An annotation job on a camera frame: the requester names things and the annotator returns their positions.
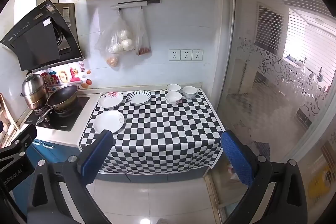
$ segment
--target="pan handle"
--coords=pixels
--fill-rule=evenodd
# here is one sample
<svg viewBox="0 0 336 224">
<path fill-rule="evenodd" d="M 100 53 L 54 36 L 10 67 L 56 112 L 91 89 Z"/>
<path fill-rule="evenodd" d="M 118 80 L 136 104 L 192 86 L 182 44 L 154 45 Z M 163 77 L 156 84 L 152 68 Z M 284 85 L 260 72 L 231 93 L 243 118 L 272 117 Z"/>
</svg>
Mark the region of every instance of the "pan handle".
<svg viewBox="0 0 336 224">
<path fill-rule="evenodd" d="M 39 119 L 37 120 L 36 124 L 39 124 L 41 122 L 43 122 L 44 118 L 48 115 L 49 111 L 52 110 L 52 108 L 48 108 L 46 110 L 46 112 L 44 112 L 40 117 Z"/>
</svg>

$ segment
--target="frying pan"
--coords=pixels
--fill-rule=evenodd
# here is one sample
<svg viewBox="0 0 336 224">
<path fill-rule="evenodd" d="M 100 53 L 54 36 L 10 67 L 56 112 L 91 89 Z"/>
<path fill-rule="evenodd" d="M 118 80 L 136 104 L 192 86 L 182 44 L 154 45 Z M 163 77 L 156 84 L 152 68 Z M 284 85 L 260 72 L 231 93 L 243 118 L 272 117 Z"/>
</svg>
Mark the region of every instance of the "frying pan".
<svg viewBox="0 0 336 224">
<path fill-rule="evenodd" d="M 39 117 L 36 124 L 41 123 L 50 110 L 62 110 L 71 105 L 77 99 L 77 90 L 76 85 L 68 85 L 50 95 L 47 100 L 47 107 L 49 108 Z"/>
</svg>

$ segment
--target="black stove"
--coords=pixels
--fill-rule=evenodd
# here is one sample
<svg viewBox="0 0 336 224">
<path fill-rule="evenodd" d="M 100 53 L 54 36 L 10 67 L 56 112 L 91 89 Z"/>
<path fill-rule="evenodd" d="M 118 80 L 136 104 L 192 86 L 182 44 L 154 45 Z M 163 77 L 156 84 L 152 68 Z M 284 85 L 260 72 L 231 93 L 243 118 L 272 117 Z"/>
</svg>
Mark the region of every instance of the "black stove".
<svg viewBox="0 0 336 224">
<path fill-rule="evenodd" d="M 26 124 L 34 124 L 37 127 L 44 127 L 56 130 L 71 131 L 79 114 L 88 102 L 89 97 L 78 97 L 77 100 L 67 109 L 50 110 L 47 119 L 36 124 L 38 118 L 44 113 L 44 110 L 33 111 L 25 120 Z"/>
</svg>

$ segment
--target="wall socket panel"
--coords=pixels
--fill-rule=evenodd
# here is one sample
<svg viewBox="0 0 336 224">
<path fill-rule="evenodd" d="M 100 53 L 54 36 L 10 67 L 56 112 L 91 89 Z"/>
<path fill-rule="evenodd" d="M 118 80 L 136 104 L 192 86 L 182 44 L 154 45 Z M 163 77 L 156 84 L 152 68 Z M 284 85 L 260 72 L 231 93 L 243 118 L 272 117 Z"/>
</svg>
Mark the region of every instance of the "wall socket panel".
<svg viewBox="0 0 336 224">
<path fill-rule="evenodd" d="M 173 49 L 168 51 L 169 61 L 180 61 L 180 59 L 181 59 L 181 50 Z"/>
<path fill-rule="evenodd" d="M 191 61 L 193 50 L 181 50 L 181 61 Z"/>
<path fill-rule="evenodd" d="M 193 50 L 193 61 L 202 61 L 203 60 L 203 50 Z"/>
</svg>

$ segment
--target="hanging plastic bag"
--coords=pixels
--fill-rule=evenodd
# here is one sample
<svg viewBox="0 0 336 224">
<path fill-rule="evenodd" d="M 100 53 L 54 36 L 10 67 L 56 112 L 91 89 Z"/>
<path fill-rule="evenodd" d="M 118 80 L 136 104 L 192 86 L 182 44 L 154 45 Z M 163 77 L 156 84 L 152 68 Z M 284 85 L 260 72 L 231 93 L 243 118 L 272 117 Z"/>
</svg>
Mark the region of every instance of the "hanging plastic bag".
<svg viewBox="0 0 336 224">
<path fill-rule="evenodd" d="M 143 9 L 140 9 L 137 16 L 136 36 L 135 36 L 135 53 L 136 55 L 143 55 L 151 52 L 151 45 L 149 44 L 148 35 L 145 26 L 145 17 Z"/>
<path fill-rule="evenodd" d="M 132 32 L 120 14 L 117 20 L 100 34 L 95 49 L 99 50 L 110 67 L 117 66 L 120 53 L 134 49 Z"/>
</svg>

